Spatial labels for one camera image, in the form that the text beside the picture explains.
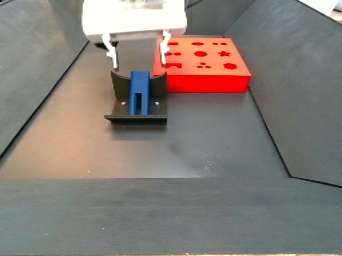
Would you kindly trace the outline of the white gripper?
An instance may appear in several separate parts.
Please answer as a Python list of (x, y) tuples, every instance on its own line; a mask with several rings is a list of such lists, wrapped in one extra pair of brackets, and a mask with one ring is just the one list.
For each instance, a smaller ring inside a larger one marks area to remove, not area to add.
[(103, 41), (115, 69), (119, 64), (113, 41), (163, 35), (159, 50), (165, 65), (171, 35), (181, 36), (187, 28), (184, 0), (84, 0), (81, 26), (92, 43)]

